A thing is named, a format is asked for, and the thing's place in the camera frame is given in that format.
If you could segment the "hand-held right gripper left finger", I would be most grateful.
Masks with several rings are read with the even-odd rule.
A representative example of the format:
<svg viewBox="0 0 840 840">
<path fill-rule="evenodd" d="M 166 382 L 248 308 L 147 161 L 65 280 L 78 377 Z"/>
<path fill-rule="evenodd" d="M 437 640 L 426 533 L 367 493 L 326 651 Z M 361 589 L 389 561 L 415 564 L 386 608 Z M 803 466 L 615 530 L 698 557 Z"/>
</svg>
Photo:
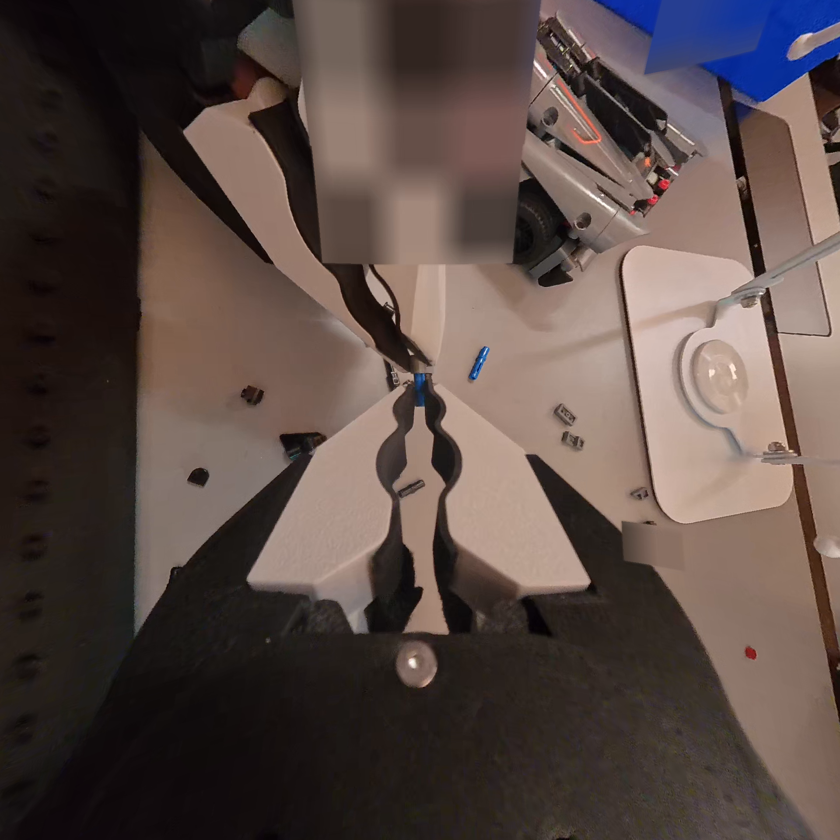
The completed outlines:
<svg viewBox="0 0 840 840">
<path fill-rule="evenodd" d="M 248 573 L 258 592 L 338 603 L 372 632 L 402 632 L 423 590 L 395 489 L 415 417 L 394 390 L 316 448 Z"/>
</svg>

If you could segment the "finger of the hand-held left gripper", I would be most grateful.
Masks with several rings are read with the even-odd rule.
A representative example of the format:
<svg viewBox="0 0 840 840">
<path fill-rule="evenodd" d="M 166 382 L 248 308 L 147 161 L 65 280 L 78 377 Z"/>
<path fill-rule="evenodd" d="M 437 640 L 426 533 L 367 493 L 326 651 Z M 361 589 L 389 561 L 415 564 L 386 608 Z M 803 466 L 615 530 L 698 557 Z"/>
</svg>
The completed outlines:
<svg viewBox="0 0 840 840">
<path fill-rule="evenodd" d="M 214 106 L 184 135 L 279 272 L 367 346 L 408 368 L 408 343 L 364 268 L 320 260 L 312 156 L 292 106 Z"/>
<path fill-rule="evenodd" d="M 409 283 L 408 315 L 403 318 L 403 334 L 424 359 L 426 366 L 436 366 L 445 336 L 447 267 L 427 265 L 416 268 L 416 278 Z"/>
</svg>

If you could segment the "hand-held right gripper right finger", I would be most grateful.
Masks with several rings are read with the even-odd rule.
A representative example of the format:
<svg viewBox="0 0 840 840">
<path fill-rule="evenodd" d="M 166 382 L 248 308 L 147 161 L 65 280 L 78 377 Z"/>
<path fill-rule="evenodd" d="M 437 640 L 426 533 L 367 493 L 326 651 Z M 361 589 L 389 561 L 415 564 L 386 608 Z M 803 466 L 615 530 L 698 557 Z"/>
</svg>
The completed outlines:
<svg viewBox="0 0 840 840">
<path fill-rule="evenodd" d="M 524 449 L 447 388 L 423 387 L 437 503 L 434 574 L 450 634 L 477 613 L 592 581 Z"/>
</svg>

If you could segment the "partly built lego car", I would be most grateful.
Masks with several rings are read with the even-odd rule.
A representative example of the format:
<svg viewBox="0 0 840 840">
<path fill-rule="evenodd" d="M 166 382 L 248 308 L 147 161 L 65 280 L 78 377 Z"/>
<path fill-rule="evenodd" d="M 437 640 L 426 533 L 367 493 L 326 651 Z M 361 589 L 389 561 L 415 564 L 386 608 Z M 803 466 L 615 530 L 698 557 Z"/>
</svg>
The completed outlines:
<svg viewBox="0 0 840 840">
<path fill-rule="evenodd" d="M 646 217 L 706 154 L 558 14 L 540 20 L 512 264 L 539 287 L 648 234 Z"/>
</svg>

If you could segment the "white book stand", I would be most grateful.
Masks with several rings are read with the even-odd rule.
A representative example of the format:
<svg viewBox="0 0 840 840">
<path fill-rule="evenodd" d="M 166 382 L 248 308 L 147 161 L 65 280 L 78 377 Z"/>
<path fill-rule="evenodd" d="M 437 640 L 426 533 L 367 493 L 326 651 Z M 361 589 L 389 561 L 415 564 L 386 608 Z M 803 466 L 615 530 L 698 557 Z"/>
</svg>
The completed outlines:
<svg viewBox="0 0 840 840">
<path fill-rule="evenodd" d="M 815 547 L 838 557 L 838 234 L 815 245 L 794 131 L 804 104 L 825 166 L 811 82 L 768 101 L 733 92 L 759 268 L 637 246 L 621 283 L 650 477 L 678 524 L 784 504 L 812 479 Z"/>
</svg>

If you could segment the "blue storage bin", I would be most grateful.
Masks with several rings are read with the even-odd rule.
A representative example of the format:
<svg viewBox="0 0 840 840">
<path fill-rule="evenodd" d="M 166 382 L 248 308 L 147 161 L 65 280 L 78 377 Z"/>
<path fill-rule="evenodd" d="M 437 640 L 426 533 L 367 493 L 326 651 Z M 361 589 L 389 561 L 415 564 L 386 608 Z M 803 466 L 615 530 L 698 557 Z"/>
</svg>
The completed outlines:
<svg viewBox="0 0 840 840">
<path fill-rule="evenodd" d="M 644 73 L 699 66 L 764 102 L 838 57 L 838 1 L 601 1 L 651 40 Z"/>
</svg>

